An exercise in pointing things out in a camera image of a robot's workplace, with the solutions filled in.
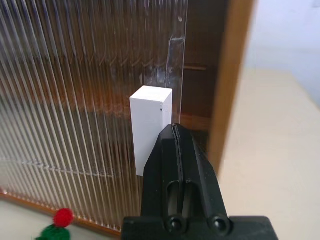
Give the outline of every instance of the wooden frame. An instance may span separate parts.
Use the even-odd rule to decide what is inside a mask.
[[[229,0],[208,147],[208,158],[217,174],[228,135],[254,2],[254,0]]]

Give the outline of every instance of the corrugated transparent sheet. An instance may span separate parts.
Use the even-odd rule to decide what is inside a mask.
[[[140,214],[129,97],[172,88],[188,0],[1,0],[0,186],[120,230]]]

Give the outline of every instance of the beige table surface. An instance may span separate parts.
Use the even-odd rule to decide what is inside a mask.
[[[229,215],[268,216],[281,240],[320,240],[320,111],[291,74],[243,71],[219,183]],[[1,239],[29,240],[52,222],[3,201],[0,213]]]

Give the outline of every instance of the white rectangular block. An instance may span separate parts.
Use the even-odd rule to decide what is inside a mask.
[[[144,175],[145,165],[159,133],[172,121],[172,89],[142,86],[130,97],[135,170]]]

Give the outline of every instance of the screw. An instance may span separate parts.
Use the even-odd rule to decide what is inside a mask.
[[[170,216],[166,221],[166,229],[172,234],[183,234],[187,230],[187,221],[182,216]]]
[[[226,236],[230,232],[230,220],[226,216],[213,216],[208,219],[209,227],[219,236]]]

